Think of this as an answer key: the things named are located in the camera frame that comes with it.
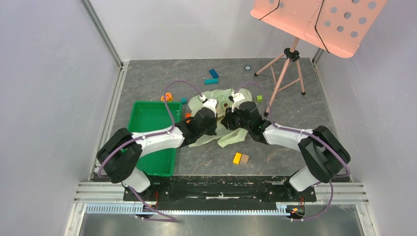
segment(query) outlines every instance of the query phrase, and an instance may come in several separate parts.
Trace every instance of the gray work surface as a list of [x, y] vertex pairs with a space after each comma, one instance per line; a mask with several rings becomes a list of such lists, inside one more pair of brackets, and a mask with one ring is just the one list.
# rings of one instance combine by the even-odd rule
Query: gray work surface
[[[323, 206], [307, 206], [307, 216]], [[80, 236], [362, 236], [355, 206], [331, 206], [316, 219], [293, 222], [284, 216], [177, 215], [179, 221], [147, 222], [134, 215], [86, 214]]]
[[[267, 96], [272, 95], [274, 80], [268, 68], [259, 76], [254, 73], [272, 59], [187, 59], [187, 60], [136, 60], [131, 61], [127, 69], [119, 106], [112, 132], [126, 127], [129, 123], [135, 101], [160, 101], [165, 87], [174, 80], [187, 80], [194, 83], [201, 92], [215, 89], [237, 89], [241, 84], [254, 81], [262, 85]], [[274, 64], [276, 77], [281, 72], [285, 60]], [[281, 125], [303, 129], [314, 129], [318, 125], [333, 127], [323, 96], [319, 80], [310, 59], [300, 59], [306, 95], [301, 95], [299, 83], [280, 91], [272, 105], [272, 113], [267, 119]], [[244, 67], [250, 65], [251, 71]], [[204, 78], [209, 79], [209, 70], [215, 69], [219, 83], [204, 85]], [[296, 64], [291, 62], [282, 86], [298, 78]], [[252, 93], [253, 100], [262, 92], [254, 85], [245, 87]], [[182, 97], [188, 100], [196, 96], [194, 89], [184, 83], [170, 87], [174, 101]], [[267, 102], [257, 103], [261, 114]], [[183, 114], [189, 112], [187, 105]], [[245, 164], [232, 163], [236, 152], [249, 155]], [[257, 143], [246, 136], [244, 142], [221, 148], [217, 141], [211, 141], [200, 147], [183, 147], [177, 150], [175, 175], [291, 175], [305, 166], [301, 154], [292, 149], [277, 145]]]

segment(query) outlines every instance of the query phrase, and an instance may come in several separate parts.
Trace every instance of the yellow block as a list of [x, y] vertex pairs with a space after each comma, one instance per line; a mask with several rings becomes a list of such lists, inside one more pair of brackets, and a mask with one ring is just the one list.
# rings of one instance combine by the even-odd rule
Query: yellow block
[[241, 157], [242, 157], [242, 153], [236, 152], [235, 158], [233, 159], [233, 163], [235, 163], [236, 165], [238, 165], [239, 162], [240, 162], [240, 158]]

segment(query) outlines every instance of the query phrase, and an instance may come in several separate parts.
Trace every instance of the orange toy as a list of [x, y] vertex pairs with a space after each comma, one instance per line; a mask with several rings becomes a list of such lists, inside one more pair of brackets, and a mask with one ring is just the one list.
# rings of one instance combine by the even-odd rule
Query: orange toy
[[167, 102], [172, 102], [174, 99], [174, 97], [172, 97], [172, 94], [170, 92], [166, 93], [165, 97], [167, 99]]
[[185, 118], [188, 118], [188, 117], [190, 117], [191, 116], [191, 113], [185, 113]]

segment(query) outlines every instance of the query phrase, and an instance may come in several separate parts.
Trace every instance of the black clamp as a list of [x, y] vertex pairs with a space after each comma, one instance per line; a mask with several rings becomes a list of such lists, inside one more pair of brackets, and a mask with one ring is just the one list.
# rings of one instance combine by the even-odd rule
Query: black clamp
[[290, 52], [290, 48], [286, 48], [284, 50], [284, 54], [287, 56], [287, 58], [291, 59], [293, 62], [296, 62], [299, 59], [299, 51], [297, 50]]
[[[123, 143], [132, 140], [132, 133], [121, 128], [104, 144], [97, 153], [97, 160], [103, 164], [104, 160]], [[136, 167], [142, 154], [142, 145], [132, 142], [125, 146], [125, 151], [119, 150], [103, 167], [112, 183], [120, 183], [127, 179]]]
[[[313, 135], [329, 145], [346, 164], [351, 161], [349, 153], [327, 127], [320, 125], [313, 130]], [[328, 183], [343, 169], [343, 165], [329, 150], [321, 151], [319, 148], [322, 146], [311, 137], [301, 139], [298, 143], [298, 148], [312, 176], [320, 182]]]
[[271, 125], [271, 122], [262, 119], [254, 102], [243, 102], [233, 112], [232, 108], [226, 108], [226, 115], [220, 123], [228, 130], [245, 129], [254, 141], [268, 144], [263, 132]]
[[216, 114], [207, 107], [201, 108], [193, 117], [175, 123], [184, 137], [180, 147], [195, 143], [203, 135], [217, 135]]

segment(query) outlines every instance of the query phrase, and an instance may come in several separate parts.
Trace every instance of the music stand tripod leg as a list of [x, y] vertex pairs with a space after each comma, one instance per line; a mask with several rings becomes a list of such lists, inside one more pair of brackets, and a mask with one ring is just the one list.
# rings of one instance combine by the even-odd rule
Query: music stand tripod leg
[[298, 77], [300, 79], [301, 95], [305, 95], [304, 83], [302, 81], [301, 66], [299, 65], [299, 60], [296, 61], [296, 65], [297, 65]]
[[258, 76], [262, 71], [264, 71], [266, 68], [274, 64], [277, 60], [279, 60], [281, 57], [283, 57], [285, 54], [281, 53], [279, 56], [277, 56], [274, 60], [272, 60], [270, 63], [268, 63], [266, 66], [264, 66], [262, 69], [258, 70], [254, 76]]
[[[272, 93], [271, 99], [269, 101], [269, 105], [270, 106], [272, 106], [272, 103], [274, 101], [274, 98], [276, 96], [276, 93], [278, 92], [279, 86], [281, 85], [282, 79], [284, 78], [285, 72], [287, 71], [288, 64], [290, 64], [290, 60], [291, 59], [289, 59], [289, 58], [287, 58], [285, 60], [284, 67], [282, 67], [282, 71], [281, 71], [281, 74], [279, 75], [278, 82], [276, 83], [274, 92]], [[267, 108], [267, 111], [264, 113], [264, 116], [265, 117], [267, 117], [268, 115], [269, 115], [269, 107]]]

